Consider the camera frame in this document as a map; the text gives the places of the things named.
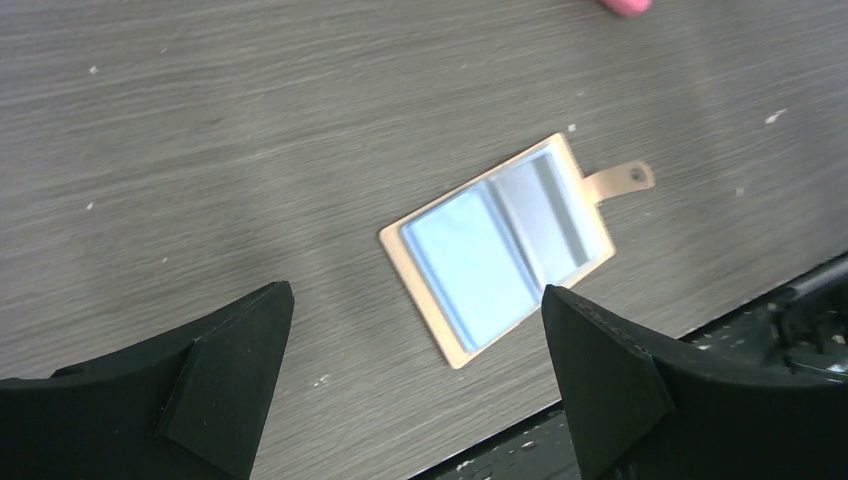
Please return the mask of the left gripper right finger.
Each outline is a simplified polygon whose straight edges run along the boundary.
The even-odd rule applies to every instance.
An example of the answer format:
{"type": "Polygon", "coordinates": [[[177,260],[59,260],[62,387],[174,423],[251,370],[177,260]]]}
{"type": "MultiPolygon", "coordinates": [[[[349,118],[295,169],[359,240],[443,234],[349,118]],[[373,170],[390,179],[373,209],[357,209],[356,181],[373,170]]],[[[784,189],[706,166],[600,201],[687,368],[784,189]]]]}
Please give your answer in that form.
{"type": "Polygon", "coordinates": [[[847,386],[727,359],[548,286],[541,313],[585,479],[843,479],[847,386]]]}

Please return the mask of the beige card holder wallet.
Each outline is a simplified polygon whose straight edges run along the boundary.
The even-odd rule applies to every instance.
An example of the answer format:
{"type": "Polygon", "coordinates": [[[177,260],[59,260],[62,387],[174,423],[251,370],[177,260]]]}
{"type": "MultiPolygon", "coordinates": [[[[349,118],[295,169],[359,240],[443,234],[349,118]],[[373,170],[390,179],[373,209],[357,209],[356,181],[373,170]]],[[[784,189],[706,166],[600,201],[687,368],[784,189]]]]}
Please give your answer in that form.
{"type": "Polygon", "coordinates": [[[642,161],[584,174],[556,133],[379,239],[446,362],[460,369],[536,312],[547,286],[570,288],[611,259],[602,202],[654,184],[642,161]]]}

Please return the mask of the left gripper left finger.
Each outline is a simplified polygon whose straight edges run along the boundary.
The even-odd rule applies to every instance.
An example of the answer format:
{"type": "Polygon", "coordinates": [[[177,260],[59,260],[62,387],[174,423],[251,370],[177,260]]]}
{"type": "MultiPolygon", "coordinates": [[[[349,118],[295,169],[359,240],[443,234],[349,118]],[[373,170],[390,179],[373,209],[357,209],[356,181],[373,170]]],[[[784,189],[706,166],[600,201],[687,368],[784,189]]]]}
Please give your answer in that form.
{"type": "Polygon", "coordinates": [[[5,479],[247,479],[294,310],[269,283],[42,379],[1,383],[5,479]]]}

